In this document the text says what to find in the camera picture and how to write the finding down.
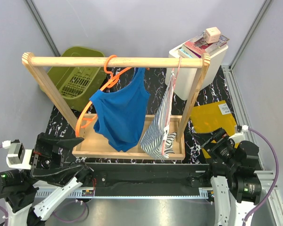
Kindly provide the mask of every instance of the white wall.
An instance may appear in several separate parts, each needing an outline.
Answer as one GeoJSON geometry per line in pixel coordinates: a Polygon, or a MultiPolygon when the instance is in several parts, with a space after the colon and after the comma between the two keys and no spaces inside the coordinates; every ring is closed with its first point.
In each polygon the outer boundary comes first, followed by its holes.
{"type": "Polygon", "coordinates": [[[34,0],[57,48],[109,56],[167,57],[170,49],[217,26],[230,38],[230,64],[264,0],[34,0]]]}
{"type": "MultiPolygon", "coordinates": [[[[234,68],[251,126],[273,144],[280,163],[283,199],[283,0],[274,1],[234,68]]],[[[274,159],[259,138],[264,166],[274,159]]]]}
{"type": "MultiPolygon", "coordinates": [[[[53,55],[24,1],[0,0],[0,143],[18,138],[33,148],[36,136],[46,129],[53,104],[22,65],[21,56],[28,51],[53,55]]],[[[6,154],[0,149],[0,172],[8,170],[6,154]]]]}

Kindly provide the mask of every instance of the white label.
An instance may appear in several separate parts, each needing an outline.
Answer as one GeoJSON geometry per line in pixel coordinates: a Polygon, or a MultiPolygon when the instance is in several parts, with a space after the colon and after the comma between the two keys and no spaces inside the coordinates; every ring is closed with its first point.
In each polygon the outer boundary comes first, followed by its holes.
{"type": "Polygon", "coordinates": [[[231,111],[228,108],[227,104],[218,105],[222,114],[230,114],[231,111]]]}

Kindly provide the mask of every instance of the metal floor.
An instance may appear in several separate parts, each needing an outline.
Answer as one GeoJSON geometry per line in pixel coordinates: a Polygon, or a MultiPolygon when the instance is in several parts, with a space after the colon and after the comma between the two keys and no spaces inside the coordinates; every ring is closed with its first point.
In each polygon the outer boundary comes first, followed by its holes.
{"type": "MultiPolygon", "coordinates": [[[[214,206],[206,200],[95,199],[88,202],[88,206],[90,214],[83,222],[66,224],[50,217],[46,226],[213,226],[215,221],[214,206]]],[[[72,203],[57,215],[62,219],[72,220],[82,211],[83,207],[72,203]]],[[[269,205],[264,205],[257,211],[251,224],[275,225],[269,205]]]]}

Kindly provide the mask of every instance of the yellow folder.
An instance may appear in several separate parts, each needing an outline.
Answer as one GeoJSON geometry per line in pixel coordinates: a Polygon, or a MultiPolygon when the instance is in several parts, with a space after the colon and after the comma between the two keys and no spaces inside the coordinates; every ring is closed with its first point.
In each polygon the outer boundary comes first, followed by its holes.
{"type": "MultiPolygon", "coordinates": [[[[235,133],[234,127],[237,125],[224,100],[193,107],[191,120],[196,133],[209,133],[222,127],[231,136],[235,133]]],[[[206,159],[210,158],[204,149],[202,151],[206,159]]]]}

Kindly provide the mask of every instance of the white container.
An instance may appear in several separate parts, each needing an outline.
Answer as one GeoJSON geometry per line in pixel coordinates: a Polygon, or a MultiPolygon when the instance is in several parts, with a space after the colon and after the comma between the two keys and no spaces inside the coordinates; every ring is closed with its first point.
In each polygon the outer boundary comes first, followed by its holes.
{"type": "MultiPolygon", "coordinates": [[[[182,45],[183,44],[176,46],[174,49],[170,50],[169,58],[179,58],[180,55],[178,53],[179,51],[178,49],[180,49],[182,45]]],[[[224,45],[211,53],[211,62],[210,62],[208,72],[203,81],[201,89],[205,88],[206,86],[208,86],[209,84],[213,82],[217,74],[217,71],[223,61],[223,58],[225,56],[227,49],[228,49],[228,46],[224,45]]],[[[174,93],[178,95],[179,98],[181,98],[182,100],[187,100],[189,97],[189,93],[190,93],[191,86],[192,86],[192,83],[195,77],[196,70],[197,69],[195,68],[181,68],[179,70],[174,93]]],[[[171,71],[172,71],[172,68],[167,68],[166,70],[166,80],[165,80],[166,85],[169,83],[171,71]]]]}

